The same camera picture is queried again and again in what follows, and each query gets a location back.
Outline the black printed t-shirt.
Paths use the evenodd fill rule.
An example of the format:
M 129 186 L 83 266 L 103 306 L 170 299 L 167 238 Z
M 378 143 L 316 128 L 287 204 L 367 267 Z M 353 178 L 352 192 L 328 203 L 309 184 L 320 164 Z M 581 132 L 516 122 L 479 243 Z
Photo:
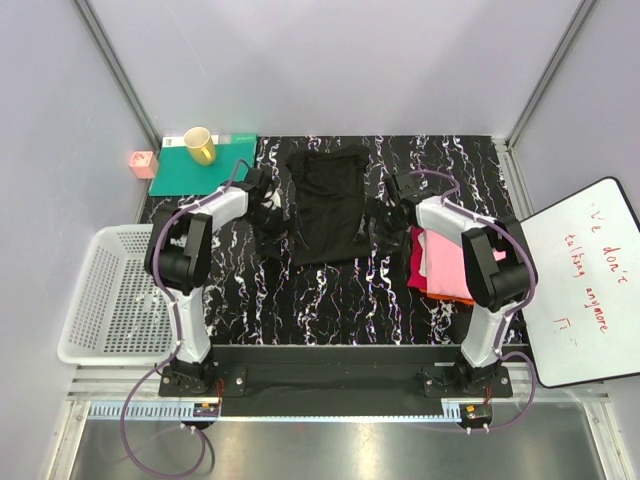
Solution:
M 293 263 L 317 265 L 368 256 L 364 174 L 369 149 L 347 145 L 328 153 L 299 151 L 285 164 L 295 187 L 290 212 Z

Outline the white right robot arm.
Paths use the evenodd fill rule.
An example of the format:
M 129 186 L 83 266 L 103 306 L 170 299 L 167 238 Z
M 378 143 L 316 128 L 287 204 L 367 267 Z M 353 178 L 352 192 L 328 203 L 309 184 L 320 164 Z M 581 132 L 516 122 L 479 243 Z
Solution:
M 389 251 L 409 239 L 409 228 L 434 231 L 462 250 L 466 286 L 474 301 L 466 337 L 443 388 L 476 396 L 498 376 L 511 321 L 533 300 L 538 276 L 520 222 L 468 210 L 450 200 L 460 190 L 452 176 L 413 170 L 384 179 L 387 199 L 369 197 L 362 225 Z

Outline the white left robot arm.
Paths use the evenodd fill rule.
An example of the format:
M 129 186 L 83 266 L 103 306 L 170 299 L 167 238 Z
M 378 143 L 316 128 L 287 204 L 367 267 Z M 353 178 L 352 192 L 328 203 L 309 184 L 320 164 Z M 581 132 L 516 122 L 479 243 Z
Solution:
M 212 265 L 213 233 L 235 220 L 253 230 L 256 252 L 276 257 L 287 228 L 271 177 L 250 168 L 243 180 L 223 183 L 212 194 L 154 220 L 144 266 L 165 300 L 175 346 L 157 369 L 165 385 L 208 394 L 216 378 L 203 308 L 203 287 Z

